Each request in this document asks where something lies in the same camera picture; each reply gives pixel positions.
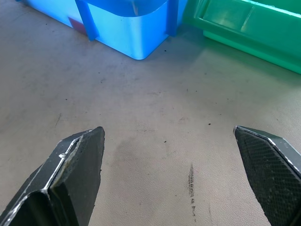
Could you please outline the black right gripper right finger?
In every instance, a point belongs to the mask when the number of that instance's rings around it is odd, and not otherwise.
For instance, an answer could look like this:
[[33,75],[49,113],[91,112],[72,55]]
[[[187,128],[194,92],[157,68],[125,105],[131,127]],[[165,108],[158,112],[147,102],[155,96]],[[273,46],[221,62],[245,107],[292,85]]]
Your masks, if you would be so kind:
[[272,226],[301,224],[301,154],[282,137],[233,130],[248,182]]

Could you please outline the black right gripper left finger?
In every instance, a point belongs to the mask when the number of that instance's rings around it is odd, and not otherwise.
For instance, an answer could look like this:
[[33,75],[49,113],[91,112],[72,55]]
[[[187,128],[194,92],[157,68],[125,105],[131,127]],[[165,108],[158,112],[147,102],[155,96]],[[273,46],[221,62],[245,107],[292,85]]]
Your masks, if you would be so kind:
[[105,132],[97,127],[61,140],[0,216],[2,226],[87,226],[99,186]]

